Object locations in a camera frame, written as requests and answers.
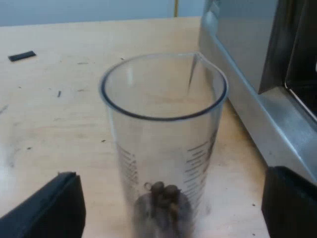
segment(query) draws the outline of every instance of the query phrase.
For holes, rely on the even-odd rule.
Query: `dark object in cup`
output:
[[[187,196],[175,185],[163,187],[162,184],[156,182],[151,192],[135,202],[135,238],[190,237],[193,211]]]

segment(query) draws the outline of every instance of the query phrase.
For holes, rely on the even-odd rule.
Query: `measuring cup rim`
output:
[[[133,60],[137,60],[137,59],[141,59],[141,58],[155,58],[155,57],[181,57],[181,56],[189,56],[189,55],[197,55],[201,60],[202,63],[208,68],[208,69],[216,69],[220,75],[221,75],[221,79],[223,80],[223,92],[220,95],[220,97],[213,103],[211,104],[209,107],[196,112],[196,113],[192,113],[192,114],[188,114],[188,115],[184,115],[184,116],[179,116],[179,117],[166,117],[166,118],[161,118],[161,117],[149,117],[149,116],[145,116],[145,115],[139,115],[136,113],[132,113],[129,112],[121,107],[119,107],[118,105],[116,105],[107,95],[106,93],[106,82],[109,78],[109,76],[111,75],[111,73],[118,69],[120,66],[133,61]],[[187,52],[187,53],[154,53],[154,54],[147,54],[147,55],[140,55],[140,56],[135,56],[135,57],[131,57],[128,59],[125,59],[123,61],[121,61],[120,63],[115,64],[113,67],[111,67],[102,77],[101,82],[100,82],[100,94],[101,97],[103,99],[103,101],[112,109],[125,114],[129,117],[132,118],[137,118],[137,119],[142,119],[142,120],[151,120],[151,121],[179,121],[179,120],[187,120],[187,119],[192,119],[192,118],[196,118],[198,116],[204,115],[206,113],[209,113],[210,111],[212,111],[213,109],[215,109],[216,107],[218,107],[219,105],[221,105],[221,103],[226,99],[227,94],[228,94],[228,81],[227,78],[225,76],[225,74],[223,73],[223,71],[218,68],[215,64],[211,63],[202,53],[200,52]]]

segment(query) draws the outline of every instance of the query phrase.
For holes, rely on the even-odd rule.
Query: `stainless steel appliance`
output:
[[[200,50],[269,166],[317,183],[316,0],[207,0]]]

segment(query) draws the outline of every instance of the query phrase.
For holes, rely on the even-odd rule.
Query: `yellow pole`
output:
[[[178,16],[178,0],[174,0],[174,17]]]

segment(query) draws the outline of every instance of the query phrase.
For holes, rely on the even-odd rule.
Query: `scratch on table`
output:
[[[8,107],[9,107],[9,105],[5,105],[5,106],[0,110],[0,115],[1,115],[2,113],[4,113],[5,110],[8,109]]]
[[[9,153],[9,155],[8,155],[7,163],[9,165],[9,167],[12,169],[14,169],[14,167],[15,167],[15,159],[16,159],[15,154],[19,151],[20,151],[20,149],[16,148],[16,149],[12,150],[11,153]]]

